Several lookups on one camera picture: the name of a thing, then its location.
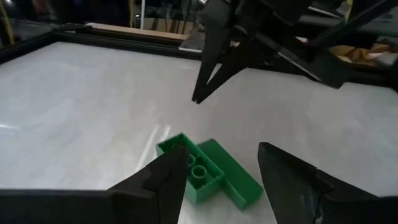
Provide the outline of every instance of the metal rod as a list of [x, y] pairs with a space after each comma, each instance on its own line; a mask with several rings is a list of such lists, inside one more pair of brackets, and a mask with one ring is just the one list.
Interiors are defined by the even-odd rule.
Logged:
[[311, 41], [310, 44], [318, 47], [329, 47], [339, 38], [372, 21], [382, 13], [393, 8], [397, 3], [398, 0], [383, 0], [378, 2], [348, 22], [342, 21], [337, 26], [328, 29]]
[[142, 0], [142, 2], [141, 2], [141, 24], [140, 24], [140, 29], [144, 29], [145, 5], [146, 5], [145, 0]]

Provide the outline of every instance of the black frame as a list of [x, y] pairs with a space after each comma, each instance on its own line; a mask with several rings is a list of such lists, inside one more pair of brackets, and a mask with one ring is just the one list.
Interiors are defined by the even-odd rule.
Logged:
[[[75, 44], [106, 47], [111, 49], [144, 52], [170, 57], [201, 60], [201, 54], [179, 50], [182, 40], [151, 35], [131, 34], [103, 29], [95, 29], [91, 26], [69, 24], [53, 29], [53, 31], [39, 35], [33, 39], [21, 41], [15, 45], [9, 45], [0, 50], [0, 65], [15, 58], [29, 54], [42, 47], [55, 42], [69, 42]], [[352, 71], [348, 80], [352, 83], [365, 85], [392, 87], [390, 68], [370, 67], [346, 63]], [[292, 75], [306, 75], [303, 71], [288, 63], [275, 65], [253, 65], [251, 68], [270, 70], [274, 72], [289, 73]]]

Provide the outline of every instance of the green lego brick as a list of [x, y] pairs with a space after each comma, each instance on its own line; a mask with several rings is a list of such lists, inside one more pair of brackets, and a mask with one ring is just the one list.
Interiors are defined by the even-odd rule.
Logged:
[[264, 189], [214, 139], [198, 144], [199, 149], [225, 175], [222, 185], [227, 196], [240, 210], [257, 202]]
[[185, 197], [192, 203], [200, 203], [221, 189], [224, 173], [184, 134], [174, 136], [156, 145], [157, 156], [186, 147], [189, 153], [190, 173], [185, 186]]

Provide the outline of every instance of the white table surface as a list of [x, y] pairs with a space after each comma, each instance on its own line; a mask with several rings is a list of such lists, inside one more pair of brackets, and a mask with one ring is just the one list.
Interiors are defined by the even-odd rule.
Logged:
[[[0, 65], [0, 188], [107, 189], [184, 132], [216, 139], [257, 181], [268, 141], [376, 195], [398, 195], [398, 94], [245, 69], [201, 105], [200, 62], [55, 43]], [[266, 194], [240, 212], [223, 192], [179, 223], [276, 223]]]

